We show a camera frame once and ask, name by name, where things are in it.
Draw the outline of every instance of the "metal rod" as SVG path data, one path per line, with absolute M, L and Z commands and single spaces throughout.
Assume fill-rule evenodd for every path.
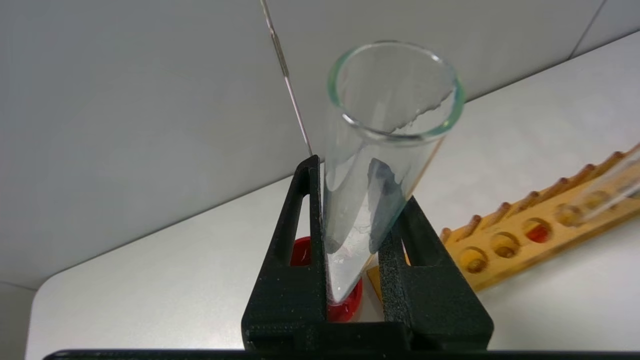
M 266 0 L 260 0 L 260 4 L 262 5 L 262 11 L 264 12 L 264 17 L 267 20 L 267 27 L 269 28 L 269 34 L 271 36 L 271 41 L 273 42 L 273 47 L 275 48 L 276 55 L 278 56 L 278 63 L 280 64 L 280 70 L 282 70 L 282 75 L 284 76 L 284 82 L 287 85 L 287 90 L 289 91 L 289 98 L 293 103 L 293 110 L 296 112 L 296 118 L 298 118 L 298 125 L 300 126 L 302 137 L 305 141 L 305 144 L 307 145 L 309 156 L 312 156 L 314 152 L 311 150 L 311 143 L 309 142 L 309 136 L 307 135 L 307 130 L 305 129 L 305 125 L 302 123 L 302 116 L 300 115 L 300 109 L 298 108 L 298 102 L 296 101 L 296 96 L 293 94 L 293 86 L 291 85 L 289 69 L 287 68 L 287 62 L 284 58 L 284 53 L 282 52 L 282 46 L 280 46 L 280 39 L 278 38 L 278 34 L 276 34 L 276 31 L 273 28 L 273 21 L 271 21 L 271 14 L 269 13 L 269 7 L 267 6 Z

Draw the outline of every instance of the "test tube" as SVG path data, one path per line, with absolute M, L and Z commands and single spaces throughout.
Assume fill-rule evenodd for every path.
M 603 174 L 556 213 L 560 223 L 580 226 L 627 198 L 640 198 L 640 149 L 615 152 L 596 169 Z
M 342 55 L 328 91 L 323 239 L 328 299 L 340 304 L 458 120 L 464 93 L 436 54 L 391 41 Z

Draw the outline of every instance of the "table surface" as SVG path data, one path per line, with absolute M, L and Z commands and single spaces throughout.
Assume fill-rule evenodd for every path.
M 466 105 L 415 191 L 459 227 L 640 140 L 640 33 Z M 63 348 L 242 348 L 240 319 L 284 179 L 49 279 L 26 359 Z M 308 213 L 299 234 L 308 233 Z M 494 349 L 640 350 L 640 221 L 479 294 Z M 381 319 L 365 280 L 361 320 Z

